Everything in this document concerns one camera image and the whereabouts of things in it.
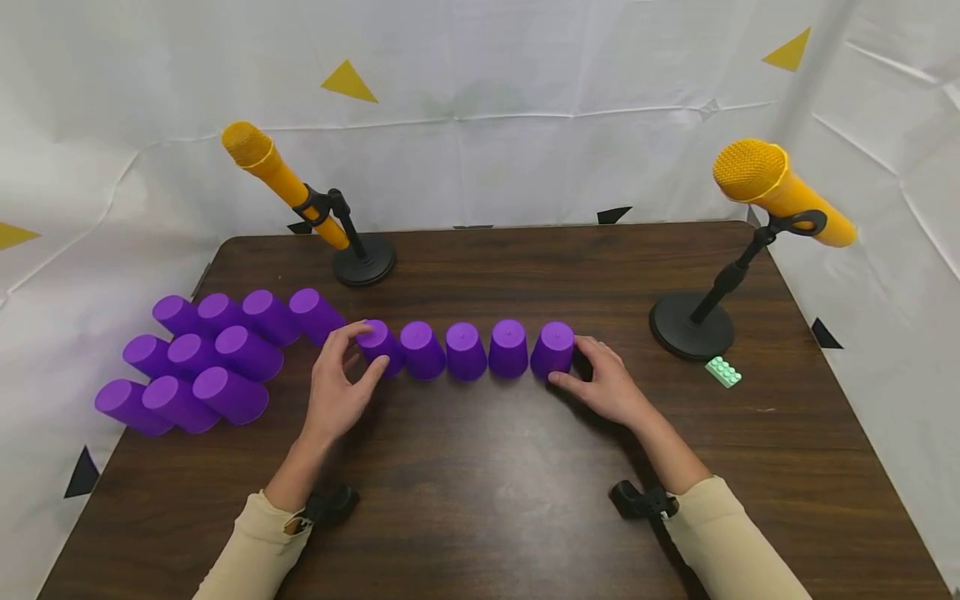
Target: microphone grille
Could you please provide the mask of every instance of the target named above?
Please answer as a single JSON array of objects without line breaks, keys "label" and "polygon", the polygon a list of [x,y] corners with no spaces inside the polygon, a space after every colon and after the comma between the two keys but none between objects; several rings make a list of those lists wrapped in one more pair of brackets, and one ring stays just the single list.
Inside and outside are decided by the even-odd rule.
[{"label": "microphone grille", "polygon": [[723,149],[713,163],[713,180],[731,200],[746,202],[762,196],[780,181],[786,153],[759,139],[741,139]]},{"label": "microphone grille", "polygon": [[274,141],[246,121],[231,123],[220,135],[224,148],[241,168],[254,166],[274,148]]}]

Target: sleeve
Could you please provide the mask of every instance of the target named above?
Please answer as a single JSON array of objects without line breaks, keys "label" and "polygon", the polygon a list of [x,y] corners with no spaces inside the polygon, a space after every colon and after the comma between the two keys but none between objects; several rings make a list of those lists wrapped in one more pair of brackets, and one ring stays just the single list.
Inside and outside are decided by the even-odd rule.
[{"label": "sleeve", "polygon": [[712,477],[677,499],[666,529],[712,600],[809,600],[727,482]]},{"label": "sleeve", "polygon": [[311,531],[312,523],[274,508],[263,492],[251,494],[194,600],[271,600]]}]

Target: white fabric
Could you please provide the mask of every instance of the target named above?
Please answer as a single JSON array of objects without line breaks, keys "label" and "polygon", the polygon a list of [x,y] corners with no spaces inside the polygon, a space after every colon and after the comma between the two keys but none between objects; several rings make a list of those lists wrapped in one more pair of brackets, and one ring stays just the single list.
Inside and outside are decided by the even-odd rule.
[{"label": "white fabric", "polygon": [[[833,49],[817,35],[839,27],[831,6],[4,3],[0,222],[40,237],[0,252],[0,597],[41,586],[85,502],[62,499],[83,446],[106,464],[120,427],[92,398],[136,377],[119,352],[158,332],[152,303],[189,294],[224,240],[296,220],[220,147],[233,120],[267,131],[314,187],[342,189],[361,230],[396,230],[595,223],[620,206],[633,207],[621,222],[741,219],[713,159],[796,119],[798,170],[863,242],[785,240],[775,255],[806,314],[848,347],[831,364],[960,584],[960,544],[924,517],[955,522],[960,506],[930,504],[960,486],[942,370],[956,356],[956,9],[863,3]],[[822,92],[784,102],[803,70],[761,59],[809,26],[829,59],[809,74]],[[321,88],[344,60],[378,104]]]},{"label": "white fabric", "polygon": [[960,586],[960,5],[859,3],[789,139],[798,173],[859,227],[842,251],[771,252],[951,589]]}]

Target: hand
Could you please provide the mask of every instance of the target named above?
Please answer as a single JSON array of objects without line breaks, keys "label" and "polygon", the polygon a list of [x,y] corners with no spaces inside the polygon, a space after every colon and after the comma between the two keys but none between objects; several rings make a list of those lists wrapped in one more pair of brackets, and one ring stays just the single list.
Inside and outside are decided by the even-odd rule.
[{"label": "hand", "polygon": [[593,381],[554,371],[548,377],[550,383],[574,394],[601,417],[636,430],[652,406],[623,366],[623,359],[589,336],[578,335],[576,344],[593,366]]},{"label": "hand", "polygon": [[371,331],[360,321],[331,331],[324,349],[313,366],[310,405],[300,434],[302,444],[331,444],[347,433],[360,419],[370,402],[373,388],[390,364],[390,357],[379,356],[368,367],[360,381],[350,384],[345,371],[356,363],[359,355],[344,362],[353,338]]}]

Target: green lego brick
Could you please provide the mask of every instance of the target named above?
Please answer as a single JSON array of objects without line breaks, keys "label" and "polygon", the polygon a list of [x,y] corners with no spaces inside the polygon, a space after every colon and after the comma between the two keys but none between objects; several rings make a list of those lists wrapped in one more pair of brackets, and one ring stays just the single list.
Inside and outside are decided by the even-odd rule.
[{"label": "green lego brick", "polygon": [[722,356],[717,356],[707,363],[707,371],[716,377],[717,381],[723,384],[723,387],[730,388],[736,385],[736,382],[743,378],[743,375],[736,372],[736,369],[730,366]]}]

